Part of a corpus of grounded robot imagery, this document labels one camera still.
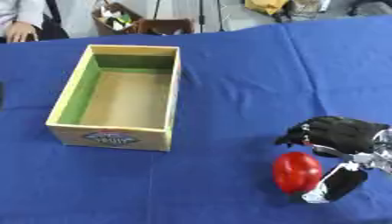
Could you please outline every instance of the open box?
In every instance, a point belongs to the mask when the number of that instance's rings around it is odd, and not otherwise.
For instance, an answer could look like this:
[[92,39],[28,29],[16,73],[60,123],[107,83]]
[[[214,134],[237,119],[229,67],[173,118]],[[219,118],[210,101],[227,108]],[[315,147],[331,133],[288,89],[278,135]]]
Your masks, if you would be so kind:
[[168,151],[179,49],[89,45],[46,125],[63,144]]

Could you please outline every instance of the blue tablecloth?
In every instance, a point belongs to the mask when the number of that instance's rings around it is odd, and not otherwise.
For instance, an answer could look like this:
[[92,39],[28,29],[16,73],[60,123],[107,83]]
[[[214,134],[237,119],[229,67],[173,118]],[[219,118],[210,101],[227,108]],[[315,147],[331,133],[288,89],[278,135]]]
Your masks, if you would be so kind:
[[[392,179],[344,199],[291,204],[272,144],[311,116],[392,123],[392,17],[1,45],[2,223],[388,223]],[[63,146],[45,120],[88,44],[180,46],[172,152]],[[337,164],[321,158],[325,170]]]

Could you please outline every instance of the green box lining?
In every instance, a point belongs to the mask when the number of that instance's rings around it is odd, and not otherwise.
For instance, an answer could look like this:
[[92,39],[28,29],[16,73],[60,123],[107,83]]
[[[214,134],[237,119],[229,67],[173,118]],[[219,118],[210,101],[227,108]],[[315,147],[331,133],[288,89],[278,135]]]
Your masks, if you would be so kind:
[[58,123],[79,124],[101,72],[171,74],[174,57],[136,55],[94,55],[64,108]]

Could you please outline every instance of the robotic hand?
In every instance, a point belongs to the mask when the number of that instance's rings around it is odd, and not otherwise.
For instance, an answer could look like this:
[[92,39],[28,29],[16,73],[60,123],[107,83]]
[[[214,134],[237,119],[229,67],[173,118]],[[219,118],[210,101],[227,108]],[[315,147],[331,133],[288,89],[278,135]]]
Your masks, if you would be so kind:
[[338,116],[314,117],[289,128],[276,144],[310,145],[318,156],[343,159],[313,189],[292,195],[307,203],[340,199],[367,180],[367,169],[392,174],[392,129],[387,124]]

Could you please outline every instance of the box label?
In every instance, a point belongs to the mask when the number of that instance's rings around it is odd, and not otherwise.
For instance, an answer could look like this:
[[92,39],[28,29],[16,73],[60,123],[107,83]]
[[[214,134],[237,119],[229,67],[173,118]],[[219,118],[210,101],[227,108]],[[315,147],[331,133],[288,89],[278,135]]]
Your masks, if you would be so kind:
[[94,132],[86,134],[84,138],[110,146],[122,146],[139,141],[128,134],[115,132]]

